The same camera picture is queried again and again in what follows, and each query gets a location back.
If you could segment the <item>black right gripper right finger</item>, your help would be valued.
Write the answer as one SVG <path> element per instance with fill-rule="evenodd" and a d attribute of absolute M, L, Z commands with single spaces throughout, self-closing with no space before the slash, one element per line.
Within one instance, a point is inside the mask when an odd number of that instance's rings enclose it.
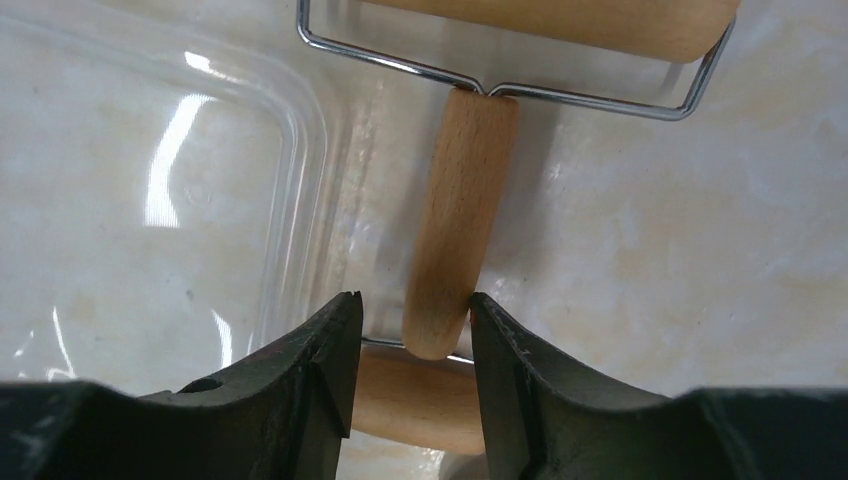
<path fill-rule="evenodd" d="M 470 301 L 494 479 L 843 479 L 847 392 L 701 387 L 676 397 L 605 375 Z"/>

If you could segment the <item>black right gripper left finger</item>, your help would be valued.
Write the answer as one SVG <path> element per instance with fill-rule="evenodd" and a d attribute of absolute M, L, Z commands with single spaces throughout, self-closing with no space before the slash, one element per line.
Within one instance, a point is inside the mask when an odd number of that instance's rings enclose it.
<path fill-rule="evenodd" d="M 352 426 L 363 302 L 343 292 L 181 390 L 1 386 L 5 479 L 331 479 Z"/>

